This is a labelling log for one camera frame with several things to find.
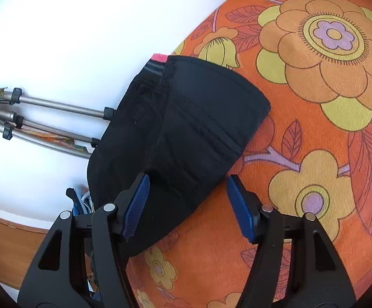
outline metal tube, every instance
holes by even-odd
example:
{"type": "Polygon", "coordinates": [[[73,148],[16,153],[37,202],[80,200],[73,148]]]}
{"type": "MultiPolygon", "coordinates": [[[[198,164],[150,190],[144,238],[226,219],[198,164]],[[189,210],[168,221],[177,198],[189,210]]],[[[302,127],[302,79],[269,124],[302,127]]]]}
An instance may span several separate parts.
{"type": "MultiPolygon", "coordinates": [[[[5,128],[4,125],[0,124],[0,132],[1,133],[4,132],[4,128],[5,128]]],[[[36,144],[36,145],[39,145],[39,146],[42,146],[42,147],[45,147],[45,148],[53,149],[53,150],[59,151],[61,153],[66,153],[66,154],[69,154],[69,155],[74,155],[74,156],[78,156],[78,157],[86,158],[86,159],[89,159],[90,156],[91,156],[90,153],[85,153],[85,152],[82,152],[78,149],[73,149],[73,148],[62,146],[62,145],[53,144],[51,142],[42,140],[40,138],[31,136],[30,134],[21,132],[17,129],[14,129],[12,131],[12,135],[14,137],[19,138],[19,139],[31,142],[33,144],[36,144]]]]}
{"type": "Polygon", "coordinates": [[[58,130],[57,128],[42,125],[42,124],[36,123],[34,121],[24,119],[23,120],[23,125],[29,126],[29,127],[32,127],[32,128],[36,128],[38,130],[42,130],[42,131],[45,131],[45,132],[58,134],[59,136],[71,138],[71,139],[74,139],[74,140],[80,140],[80,141],[83,141],[83,142],[92,143],[92,138],[89,138],[89,137],[86,137],[86,136],[81,136],[80,134],[75,134],[75,133],[72,133],[72,132],[58,130]]]}
{"type": "Polygon", "coordinates": [[[16,120],[16,116],[17,116],[16,112],[6,111],[0,108],[0,119],[4,121],[10,121],[13,123],[16,120]]]}
{"type": "MultiPolygon", "coordinates": [[[[10,100],[11,96],[12,96],[12,93],[7,92],[7,91],[4,92],[4,99],[10,100]]],[[[61,111],[67,111],[67,112],[73,112],[73,113],[79,113],[79,114],[83,114],[83,115],[86,115],[86,116],[92,116],[92,117],[97,117],[97,118],[102,118],[103,119],[103,111],[97,111],[97,110],[82,108],[80,106],[54,102],[52,100],[43,100],[41,98],[28,97],[28,96],[24,96],[24,95],[19,97],[19,101],[21,103],[38,105],[38,106],[43,106],[43,107],[46,107],[46,108],[51,108],[51,109],[56,109],[56,110],[61,110],[61,111]]]]}

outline black clamp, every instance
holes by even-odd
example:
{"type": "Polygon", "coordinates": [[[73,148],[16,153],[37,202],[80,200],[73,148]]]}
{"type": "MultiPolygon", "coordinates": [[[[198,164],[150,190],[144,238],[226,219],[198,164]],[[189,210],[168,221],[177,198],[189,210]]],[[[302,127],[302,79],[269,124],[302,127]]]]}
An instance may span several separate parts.
{"type": "Polygon", "coordinates": [[[21,88],[14,88],[11,95],[11,100],[9,101],[9,105],[19,104],[20,97],[22,96],[22,89],[21,88]]]}
{"type": "Polygon", "coordinates": [[[11,140],[13,129],[14,129],[14,127],[11,124],[9,124],[8,122],[6,122],[5,127],[4,127],[4,132],[2,133],[2,138],[6,139],[6,140],[11,140]]]}
{"type": "Polygon", "coordinates": [[[14,120],[16,128],[21,128],[23,126],[23,120],[24,120],[23,116],[20,116],[19,114],[16,115],[16,118],[14,120]]]}
{"type": "Polygon", "coordinates": [[[92,138],[92,141],[90,142],[90,146],[92,148],[96,148],[97,145],[99,145],[100,140],[97,138],[92,138]]]}
{"type": "Polygon", "coordinates": [[[113,115],[115,114],[115,109],[112,108],[105,108],[103,110],[103,119],[111,121],[113,118],[113,115]]]}

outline blue clamp pad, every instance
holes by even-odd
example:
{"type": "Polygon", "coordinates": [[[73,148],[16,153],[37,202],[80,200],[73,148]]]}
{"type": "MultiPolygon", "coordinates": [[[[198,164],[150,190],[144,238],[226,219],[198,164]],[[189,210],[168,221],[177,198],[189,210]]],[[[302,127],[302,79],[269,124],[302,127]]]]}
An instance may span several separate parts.
{"type": "Polygon", "coordinates": [[[149,176],[144,175],[136,189],[136,192],[133,195],[132,200],[130,201],[124,216],[122,236],[125,238],[125,240],[128,240],[135,234],[144,205],[146,204],[147,197],[149,196],[149,189],[149,176]]]}
{"type": "Polygon", "coordinates": [[[256,239],[254,228],[258,224],[258,217],[253,217],[242,193],[232,177],[227,178],[227,195],[242,235],[250,242],[254,242],[256,239]]]}

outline orange floral fabric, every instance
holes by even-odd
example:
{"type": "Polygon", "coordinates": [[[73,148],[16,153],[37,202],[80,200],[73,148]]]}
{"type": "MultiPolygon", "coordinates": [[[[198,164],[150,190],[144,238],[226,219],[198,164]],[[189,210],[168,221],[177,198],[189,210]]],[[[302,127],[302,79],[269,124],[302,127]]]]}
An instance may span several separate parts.
{"type": "MultiPolygon", "coordinates": [[[[360,297],[372,283],[372,0],[228,0],[174,54],[233,69],[267,96],[230,173],[281,213],[314,213],[360,297]]],[[[145,308],[233,308],[255,254],[221,182],[127,272],[145,308]]]]}

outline yellow flower print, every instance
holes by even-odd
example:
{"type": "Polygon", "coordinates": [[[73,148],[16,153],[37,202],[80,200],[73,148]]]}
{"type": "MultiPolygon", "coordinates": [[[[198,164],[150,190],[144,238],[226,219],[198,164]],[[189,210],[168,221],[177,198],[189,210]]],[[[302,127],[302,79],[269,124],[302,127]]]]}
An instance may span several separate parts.
{"type": "Polygon", "coordinates": [[[303,216],[314,213],[329,238],[338,234],[338,219],[355,208],[350,177],[337,177],[336,159],[325,150],[309,153],[300,172],[279,172],[269,185],[271,202],[283,214],[303,216]]]}
{"type": "Polygon", "coordinates": [[[240,67],[237,61],[236,46],[232,39],[238,35],[236,29],[223,27],[216,32],[206,35],[203,41],[195,47],[194,54],[199,59],[216,63],[217,65],[233,69],[240,67]]]}
{"type": "Polygon", "coordinates": [[[174,50],[173,55],[181,55],[184,47],[185,47],[185,41],[182,41],[180,45],[174,50]]]}
{"type": "Polygon", "coordinates": [[[144,259],[150,267],[150,276],[155,283],[161,283],[164,288],[171,290],[173,288],[173,280],[176,278],[176,269],[174,266],[165,260],[161,250],[154,246],[151,252],[144,253],[144,259]]]}
{"type": "Polygon", "coordinates": [[[148,295],[145,292],[137,290],[137,299],[143,306],[143,308],[155,308],[152,301],[149,300],[148,295]]]}
{"type": "Polygon", "coordinates": [[[207,308],[235,308],[240,299],[241,293],[230,293],[226,296],[225,302],[210,301],[207,308]]]}
{"type": "Polygon", "coordinates": [[[263,78],[320,104],[343,130],[371,122],[372,11],[348,0],[287,0],[258,20],[263,78]]]}

